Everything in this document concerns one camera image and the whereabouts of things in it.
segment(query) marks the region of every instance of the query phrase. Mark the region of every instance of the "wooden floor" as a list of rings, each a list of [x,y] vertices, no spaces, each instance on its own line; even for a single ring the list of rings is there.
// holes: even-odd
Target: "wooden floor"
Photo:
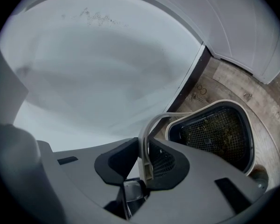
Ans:
[[[220,99],[234,100],[246,109],[252,123],[255,167],[266,169],[268,190],[279,186],[280,74],[265,85],[239,67],[212,57],[177,112],[193,112]],[[164,139],[166,127],[157,133],[157,138]]]

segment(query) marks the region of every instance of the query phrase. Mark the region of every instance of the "mesh filter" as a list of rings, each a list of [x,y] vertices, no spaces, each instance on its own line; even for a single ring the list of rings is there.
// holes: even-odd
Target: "mesh filter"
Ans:
[[[227,162],[236,162],[249,145],[236,110],[225,108],[188,123],[180,130],[186,145],[216,154]]]
[[[153,166],[154,178],[162,177],[175,166],[173,155],[152,142],[149,144],[149,158]]]

